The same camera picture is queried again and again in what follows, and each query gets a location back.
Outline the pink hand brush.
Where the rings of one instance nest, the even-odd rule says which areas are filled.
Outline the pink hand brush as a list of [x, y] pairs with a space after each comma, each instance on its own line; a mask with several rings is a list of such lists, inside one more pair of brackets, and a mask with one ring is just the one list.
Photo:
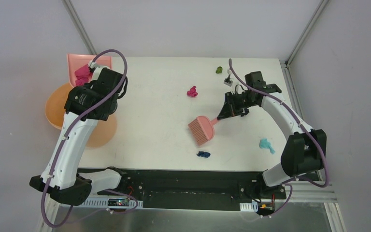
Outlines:
[[187, 126], [198, 146], [202, 146], [214, 138], [214, 125], [218, 121], [217, 118], [210, 120], [206, 116], [198, 116], [188, 123]]

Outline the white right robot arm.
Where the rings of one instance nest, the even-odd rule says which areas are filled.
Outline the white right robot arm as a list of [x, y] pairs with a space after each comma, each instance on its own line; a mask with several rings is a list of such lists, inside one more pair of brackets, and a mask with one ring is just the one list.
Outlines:
[[248, 108], [259, 106], [275, 121], [286, 138], [280, 163], [264, 171], [255, 184], [255, 192], [267, 198], [274, 192], [274, 186], [288, 183], [305, 174], [325, 168], [327, 136], [323, 130], [315, 130], [303, 121], [286, 104], [281, 89], [276, 84], [267, 84], [260, 71], [245, 75], [247, 89], [236, 89], [225, 93], [224, 105], [218, 120], [242, 116]]

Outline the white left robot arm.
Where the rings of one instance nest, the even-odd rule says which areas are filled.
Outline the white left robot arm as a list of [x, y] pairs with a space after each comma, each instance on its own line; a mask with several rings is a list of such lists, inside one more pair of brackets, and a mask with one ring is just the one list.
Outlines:
[[117, 109], [119, 92], [126, 91], [127, 71], [118, 73], [107, 67], [91, 68], [92, 81], [73, 87], [68, 93], [63, 126], [52, 157], [41, 175], [29, 185], [61, 204], [81, 205], [90, 194], [110, 189], [115, 195], [127, 192], [128, 182], [113, 169], [96, 172], [93, 177], [78, 174], [86, 143], [100, 120], [107, 121]]

